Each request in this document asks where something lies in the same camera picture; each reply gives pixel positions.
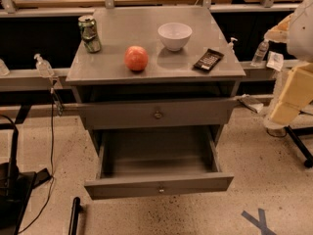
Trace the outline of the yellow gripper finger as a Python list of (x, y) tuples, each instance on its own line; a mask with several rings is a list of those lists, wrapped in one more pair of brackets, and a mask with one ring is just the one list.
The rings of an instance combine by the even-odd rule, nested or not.
[(313, 101), (313, 64), (293, 67), (279, 96), (270, 120), (289, 125), (308, 104)]

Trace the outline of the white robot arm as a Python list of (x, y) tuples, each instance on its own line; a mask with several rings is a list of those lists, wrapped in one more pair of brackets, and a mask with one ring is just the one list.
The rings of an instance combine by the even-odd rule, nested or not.
[(288, 53), (303, 61), (288, 72), (283, 85), (276, 82), (264, 125), (280, 129), (313, 101), (313, 0), (303, 0), (291, 15), (269, 29), (264, 38), (286, 43)]

